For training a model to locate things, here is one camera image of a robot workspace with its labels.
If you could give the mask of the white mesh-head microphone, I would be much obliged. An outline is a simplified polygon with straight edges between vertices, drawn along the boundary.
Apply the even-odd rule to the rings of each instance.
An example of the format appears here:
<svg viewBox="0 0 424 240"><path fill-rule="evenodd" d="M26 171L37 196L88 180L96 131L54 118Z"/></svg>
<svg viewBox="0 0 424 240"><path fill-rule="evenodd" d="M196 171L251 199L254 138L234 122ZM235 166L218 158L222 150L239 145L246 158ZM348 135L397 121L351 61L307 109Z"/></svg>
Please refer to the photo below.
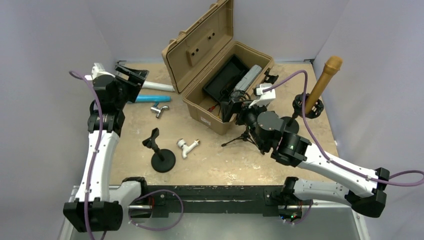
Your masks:
<svg viewBox="0 0 424 240"><path fill-rule="evenodd" d="M151 82L151 81L145 81L142 85L142 88L151 89L151 90L158 90L158 91L165 91L165 92L175 92L175 89L172 85L157 83L157 82Z"/></svg>

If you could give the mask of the black tripod shock mount stand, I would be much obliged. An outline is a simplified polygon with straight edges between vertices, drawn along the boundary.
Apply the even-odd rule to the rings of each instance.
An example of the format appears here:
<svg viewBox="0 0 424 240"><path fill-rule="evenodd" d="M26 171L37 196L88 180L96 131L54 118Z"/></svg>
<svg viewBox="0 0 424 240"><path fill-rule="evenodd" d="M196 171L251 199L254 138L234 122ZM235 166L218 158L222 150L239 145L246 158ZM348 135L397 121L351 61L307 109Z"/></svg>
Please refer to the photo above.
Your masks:
<svg viewBox="0 0 424 240"><path fill-rule="evenodd" d="M251 96L246 91L234 91L234 90L230 93L227 102L229 102L230 100L243 101L243 102L244 101L253 101ZM258 138L258 135L255 133L257 125L256 125L256 127L247 127L246 125L244 125L244 126L245 126L245 130L240 136L238 136L238 137L236 137L236 138L234 138L234 139L232 139L228 142L223 143L221 146L225 147L228 144L230 144L230 143L232 143L236 140L242 140L244 142L249 142L249 143L255 145L259 149L260 153L262 155L264 155L265 154L264 150L260 147L259 143L256 143L256 140Z"/></svg>

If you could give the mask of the blue microphone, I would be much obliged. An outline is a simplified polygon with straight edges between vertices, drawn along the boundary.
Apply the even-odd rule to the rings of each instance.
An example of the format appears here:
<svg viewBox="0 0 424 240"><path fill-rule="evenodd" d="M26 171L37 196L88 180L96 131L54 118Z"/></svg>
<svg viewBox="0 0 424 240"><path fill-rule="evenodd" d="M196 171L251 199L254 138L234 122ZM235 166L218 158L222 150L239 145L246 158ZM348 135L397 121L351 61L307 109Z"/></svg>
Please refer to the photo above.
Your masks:
<svg viewBox="0 0 424 240"><path fill-rule="evenodd" d="M170 102L169 95L138 95L133 103L156 103L156 102Z"/></svg>

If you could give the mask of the black round-base clip stand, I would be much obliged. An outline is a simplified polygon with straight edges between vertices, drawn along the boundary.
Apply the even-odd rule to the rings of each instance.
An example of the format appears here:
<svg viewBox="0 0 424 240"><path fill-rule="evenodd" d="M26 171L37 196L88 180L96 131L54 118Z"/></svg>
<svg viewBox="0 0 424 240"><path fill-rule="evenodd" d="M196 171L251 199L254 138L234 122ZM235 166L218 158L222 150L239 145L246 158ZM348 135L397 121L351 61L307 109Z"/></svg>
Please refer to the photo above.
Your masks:
<svg viewBox="0 0 424 240"><path fill-rule="evenodd" d="M144 147L152 149L154 154L151 157L151 166L158 173L167 173L173 169L176 164L176 156L169 149L161 149L156 143L156 138L159 136L160 131L154 128L150 137L142 141Z"/></svg>

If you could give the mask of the gold microphone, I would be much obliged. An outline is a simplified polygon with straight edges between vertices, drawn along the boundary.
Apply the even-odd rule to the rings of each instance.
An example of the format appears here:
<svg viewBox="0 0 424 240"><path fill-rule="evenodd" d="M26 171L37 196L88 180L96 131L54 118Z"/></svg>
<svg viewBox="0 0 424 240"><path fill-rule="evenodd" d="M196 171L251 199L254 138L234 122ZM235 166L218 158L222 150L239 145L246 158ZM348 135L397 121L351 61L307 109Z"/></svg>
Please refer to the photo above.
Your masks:
<svg viewBox="0 0 424 240"><path fill-rule="evenodd" d="M336 55L331 56L326 61L320 77L318 78L308 98L305 100L305 107L304 107L305 114L308 114L309 112L312 111L312 108L314 107L315 103L324 92L330 80L341 69L342 64L343 64L343 59Z"/></svg>

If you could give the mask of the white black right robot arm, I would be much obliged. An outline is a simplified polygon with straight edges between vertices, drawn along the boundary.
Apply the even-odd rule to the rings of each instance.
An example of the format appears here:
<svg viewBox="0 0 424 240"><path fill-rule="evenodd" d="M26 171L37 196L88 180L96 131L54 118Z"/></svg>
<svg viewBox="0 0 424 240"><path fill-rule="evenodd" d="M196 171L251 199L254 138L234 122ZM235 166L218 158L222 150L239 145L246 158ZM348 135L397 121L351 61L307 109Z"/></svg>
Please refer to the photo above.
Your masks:
<svg viewBox="0 0 424 240"><path fill-rule="evenodd" d="M320 174L331 182L313 182L287 177L280 196L288 204L303 200L325 200L351 207L355 212L378 218L386 207L385 189L390 172L370 169L332 155L309 139L288 130L283 118L253 100L231 100L222 104L222 120L236 115L247 137L261 154L270 153L277 163Z"/></svg>

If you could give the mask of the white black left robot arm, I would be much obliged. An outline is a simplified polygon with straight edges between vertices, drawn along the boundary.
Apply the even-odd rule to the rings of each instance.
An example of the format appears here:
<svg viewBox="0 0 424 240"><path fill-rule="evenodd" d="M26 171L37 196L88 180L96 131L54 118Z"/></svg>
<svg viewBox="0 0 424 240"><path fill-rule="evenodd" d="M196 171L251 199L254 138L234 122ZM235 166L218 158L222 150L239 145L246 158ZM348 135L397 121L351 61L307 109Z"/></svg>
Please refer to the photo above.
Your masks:
<svg viewBox="0 0 424 240"><path fill-rule="evenodd" d="M79 233L117 231L128 206L146 203L149 191L143 177L127 177L116 189L110 189L113 156L119 143L128 102L134 103L149 71L117 64L113 74L100 63L91 75L69 74L84 81L94 100L87 120L88 153L83 177L73 200L64 203L63 214Z"/></svg>

